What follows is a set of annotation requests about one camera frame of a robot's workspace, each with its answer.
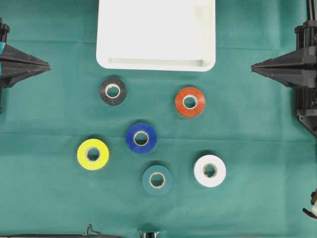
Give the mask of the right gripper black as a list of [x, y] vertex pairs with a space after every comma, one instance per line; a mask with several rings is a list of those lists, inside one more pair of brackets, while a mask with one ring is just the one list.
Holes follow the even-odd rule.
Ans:
[[[252, 72], [271, 78], [285, 87], [296, 87], [294, 113], [317, 115], [317, 22], [308, 20], [295, 28], [296, 51], [251, 66]], [[275, 68], [296, 66], [299, 69]]]

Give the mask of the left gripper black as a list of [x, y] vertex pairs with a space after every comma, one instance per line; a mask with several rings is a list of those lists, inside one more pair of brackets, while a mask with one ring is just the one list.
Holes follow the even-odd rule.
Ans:
[[[0, 96], [3, 88], [13, 87], [17, 82], [50, 71], [50, 65], [35, 56], [26, 54], [7, 44], [7, 35], [10, 27], [0, 19]], [[27, 69], [23, 71], [4, 72], [5, 63], [22, 63], [40, 65], [38, 69]]]

